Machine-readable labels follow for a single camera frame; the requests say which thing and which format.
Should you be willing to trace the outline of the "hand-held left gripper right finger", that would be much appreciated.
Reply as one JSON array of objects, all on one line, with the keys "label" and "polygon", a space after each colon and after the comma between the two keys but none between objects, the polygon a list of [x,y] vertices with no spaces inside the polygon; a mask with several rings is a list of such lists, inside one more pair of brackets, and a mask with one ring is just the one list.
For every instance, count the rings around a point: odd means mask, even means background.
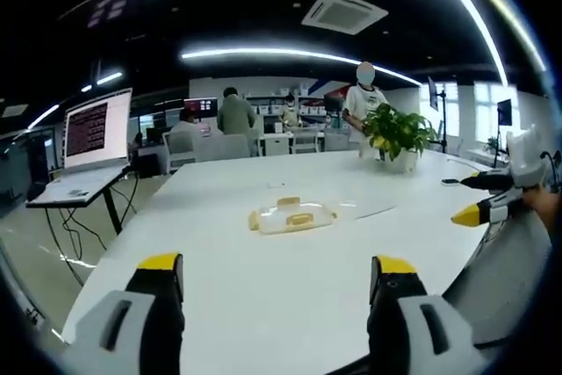
[{"label": "hand-held left gripper right finger", "polygon": [[416,269],[389,256],[371,260],[367,320],[370,374],[479,374],[483,356],[472,327]]}]

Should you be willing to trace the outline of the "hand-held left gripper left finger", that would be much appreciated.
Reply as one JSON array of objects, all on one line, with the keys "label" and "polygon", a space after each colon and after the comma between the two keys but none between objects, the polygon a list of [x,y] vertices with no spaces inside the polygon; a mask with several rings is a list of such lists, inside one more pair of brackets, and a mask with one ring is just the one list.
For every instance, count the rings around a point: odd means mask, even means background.
[{"label": "hand-held left gripper left finger", "polygon": [[141,262],[76,324],[65,351],[71,374],[178,374],[184,332],[183,256]]}]

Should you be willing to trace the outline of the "person's right hand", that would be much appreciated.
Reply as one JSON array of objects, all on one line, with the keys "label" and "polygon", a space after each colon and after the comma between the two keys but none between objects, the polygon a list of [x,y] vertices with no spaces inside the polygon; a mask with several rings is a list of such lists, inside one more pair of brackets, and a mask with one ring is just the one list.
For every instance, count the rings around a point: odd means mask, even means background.
[{"label": "person's right hand", "polygon": [[529,188],[522,195],[523,202],[543,220],[547,220],[550,217],[557,198],[556,194],[548,192],[542,185]]}]

